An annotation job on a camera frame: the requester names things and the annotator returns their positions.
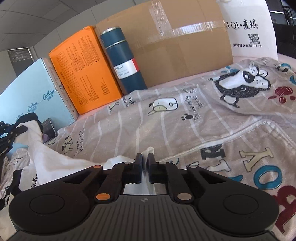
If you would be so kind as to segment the white garment black trim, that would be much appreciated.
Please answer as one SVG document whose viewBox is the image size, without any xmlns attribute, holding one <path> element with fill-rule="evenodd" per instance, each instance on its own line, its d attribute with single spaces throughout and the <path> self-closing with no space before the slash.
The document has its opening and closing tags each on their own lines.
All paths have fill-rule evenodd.
<svg viewBox="0 0 296 241">
<path fill-rule="evenodd" d="M 95 165 L 111 169 L 115 164 L 133 161 L 124 156 L 105 162 L 73 159 L 43 143 L 41 123 L 35 114 L 26 114 L 14 124 L 24 125 L 28 130 L 16 137 L 13 148 L 1 158 L 1 240 L 8 240 L 16 233 L 9 217 L 9 205 L 21 192 Z"/>
</svg>

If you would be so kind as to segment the large light blue box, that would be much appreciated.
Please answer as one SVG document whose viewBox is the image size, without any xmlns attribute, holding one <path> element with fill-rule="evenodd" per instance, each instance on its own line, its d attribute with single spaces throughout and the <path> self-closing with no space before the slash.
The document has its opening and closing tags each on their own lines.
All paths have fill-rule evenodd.
<svg viewBox="0 0 296 241">
<path fill-rule="evenodd" d="M 35 113 L 40 122 L 50 119 L 55 130 L 71 125 L 78 118 L 48 58 L 34 62 L 1 94 L 1 121 L 15 123 L 27 113 Z"/>
</svg>

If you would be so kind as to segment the grey cartoon print bedsheet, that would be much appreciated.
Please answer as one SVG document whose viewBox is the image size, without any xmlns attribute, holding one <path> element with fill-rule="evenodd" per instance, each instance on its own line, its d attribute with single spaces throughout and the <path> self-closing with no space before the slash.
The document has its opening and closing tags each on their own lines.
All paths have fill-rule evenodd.
<svg viewBox="0 0 296 241">
<path fill-rule="evenodd" d="M 295 60 L 243 60 L 172 87 L 134 91 L 48 142 L 73 159 L 137 153 L 197 165 L 272 195 L 279 240 L 295 240 Z"/>
</svg>

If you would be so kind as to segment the dark blue thermos bottle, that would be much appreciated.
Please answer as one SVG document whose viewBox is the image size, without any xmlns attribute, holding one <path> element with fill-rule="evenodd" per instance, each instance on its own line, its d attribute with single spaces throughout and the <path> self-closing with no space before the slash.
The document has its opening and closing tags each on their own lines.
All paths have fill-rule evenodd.
<svg viewBox="0 0 296 241">
<path fill-rule="evenodd" d="M 147 89 L 122 29 L 120 27 L 108 28 L 99 37 L 123 94 Z"/>
</svg>

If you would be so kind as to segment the orange printed box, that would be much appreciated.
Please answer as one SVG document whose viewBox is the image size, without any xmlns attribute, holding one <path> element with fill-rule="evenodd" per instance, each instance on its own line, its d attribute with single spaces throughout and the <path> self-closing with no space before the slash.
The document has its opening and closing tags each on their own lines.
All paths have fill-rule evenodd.
<svg viewBox="0 0 296 241">
<path fill-rule="evenodd" d="M 80 115 L 122 97 L 92 26 L 63 41 L 49 52 L 49 57 Z"/>
</svg>

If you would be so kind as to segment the brown cardboard box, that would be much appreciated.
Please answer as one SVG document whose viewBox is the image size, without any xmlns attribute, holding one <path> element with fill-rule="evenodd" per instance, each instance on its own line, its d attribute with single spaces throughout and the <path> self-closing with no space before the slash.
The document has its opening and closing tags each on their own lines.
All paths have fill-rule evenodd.
<svg viewBox="0 0 296 241">
<path fill-rule="evenodd" d="M 216 1 L 148 1 L 96 24 L 98 34 L 120 27 L 147 87 L 233 63 Z"/>
</svg>

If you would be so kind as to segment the white shopping bag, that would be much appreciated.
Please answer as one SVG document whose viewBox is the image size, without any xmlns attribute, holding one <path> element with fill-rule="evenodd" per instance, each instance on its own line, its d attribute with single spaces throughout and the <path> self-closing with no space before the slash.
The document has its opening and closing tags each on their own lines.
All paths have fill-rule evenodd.
<svg viewBox="0 0 296 241">
<path fill-rule="evenodd" d="M 278 59 L 273 22 L 266 1 L 217 1 L 236 58 Z"/>
</svg>

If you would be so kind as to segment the black leather sofa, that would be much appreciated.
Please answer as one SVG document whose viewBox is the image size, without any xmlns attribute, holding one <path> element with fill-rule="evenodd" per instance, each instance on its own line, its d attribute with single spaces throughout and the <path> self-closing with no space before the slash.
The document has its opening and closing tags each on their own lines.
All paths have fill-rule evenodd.
<svg viewBox="0 0 296 241">
<path fill-rule="evenodd" d="M 277 51 L 295 58 L 295 0 L 266 0 L 276 36 Z"/>
</svg>

